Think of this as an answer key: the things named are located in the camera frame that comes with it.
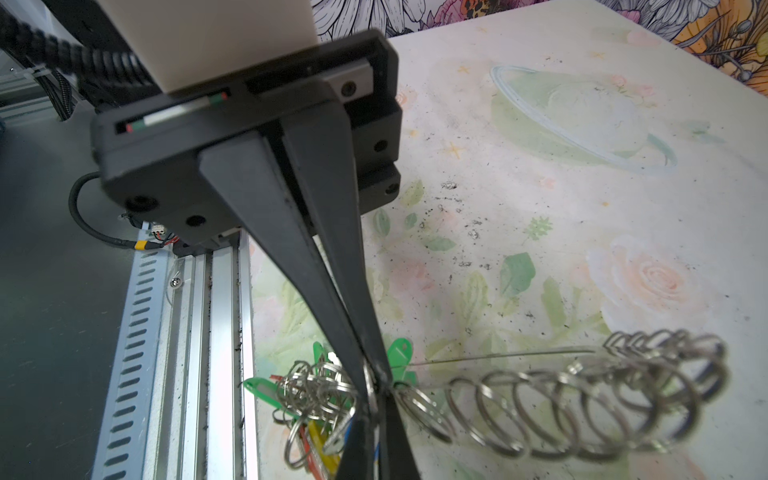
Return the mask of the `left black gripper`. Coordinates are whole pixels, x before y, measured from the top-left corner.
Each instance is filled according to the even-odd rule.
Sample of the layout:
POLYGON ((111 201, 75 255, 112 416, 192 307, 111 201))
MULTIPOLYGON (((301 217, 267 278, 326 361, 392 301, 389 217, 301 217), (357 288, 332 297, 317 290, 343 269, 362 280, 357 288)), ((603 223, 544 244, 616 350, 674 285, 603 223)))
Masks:
POLYGON ((246 230, 301 294, 361 395, 363 357, 377 383, 392 382, 360 214, 399 193, 398 67, 391 43, 368 31, 101 113, 91 126, 111 200, 164 226, 180 249, 219 249, 246 230))

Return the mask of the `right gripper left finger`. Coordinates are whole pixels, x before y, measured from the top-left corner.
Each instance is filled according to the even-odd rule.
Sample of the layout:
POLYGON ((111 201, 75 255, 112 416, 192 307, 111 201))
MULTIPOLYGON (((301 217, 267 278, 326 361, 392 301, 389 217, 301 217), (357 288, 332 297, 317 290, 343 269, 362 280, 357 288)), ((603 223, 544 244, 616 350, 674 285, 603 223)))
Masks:
POLYGON ((351 421, 336 480, 374 479, 374 430, 367 407, 357 411, 351 421))

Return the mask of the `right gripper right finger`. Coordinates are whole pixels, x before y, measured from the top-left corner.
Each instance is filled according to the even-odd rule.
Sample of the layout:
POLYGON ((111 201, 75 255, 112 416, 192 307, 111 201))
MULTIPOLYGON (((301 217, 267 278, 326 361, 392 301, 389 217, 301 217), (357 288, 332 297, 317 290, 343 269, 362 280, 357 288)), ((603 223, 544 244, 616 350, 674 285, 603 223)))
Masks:
POLYGON ((379 478, 419 480, 420 475, 410 447, 397 402, 385 393, 379 423, 379 478))

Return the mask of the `yellow key tag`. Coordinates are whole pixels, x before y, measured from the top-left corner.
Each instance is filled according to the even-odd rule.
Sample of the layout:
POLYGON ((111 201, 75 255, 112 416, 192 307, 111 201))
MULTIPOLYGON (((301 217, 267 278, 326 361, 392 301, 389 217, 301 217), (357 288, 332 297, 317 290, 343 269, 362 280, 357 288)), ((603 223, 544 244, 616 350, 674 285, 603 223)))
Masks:
POLYGON ((315 479, 335 479, 339 469, 339 455, 323 452, 325 437, 320 433, 316 421, 310 421, 303 430, 303 443, 307 452, 308 470, 315 479))

